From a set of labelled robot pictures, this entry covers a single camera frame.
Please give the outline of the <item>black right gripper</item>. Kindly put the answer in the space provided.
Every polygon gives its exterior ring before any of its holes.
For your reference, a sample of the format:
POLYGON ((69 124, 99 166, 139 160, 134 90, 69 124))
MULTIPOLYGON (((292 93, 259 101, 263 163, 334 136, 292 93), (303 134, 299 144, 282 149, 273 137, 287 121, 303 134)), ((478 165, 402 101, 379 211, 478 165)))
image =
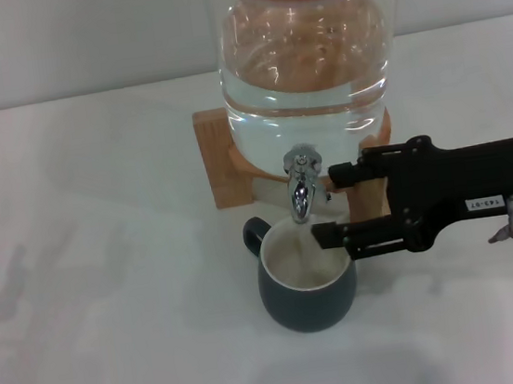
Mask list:
POLYGON ((352 260, 431 248, 437 235, 457 221, 506 216, 513 199, 513 138, 443 150, 430 137, 381 165, 385 146, 362 148, 356 163, 328 167, 337 190, 372 179, 388 181, 391 215, 358 223, 313 224, 320 248, 345 248, 352 260))

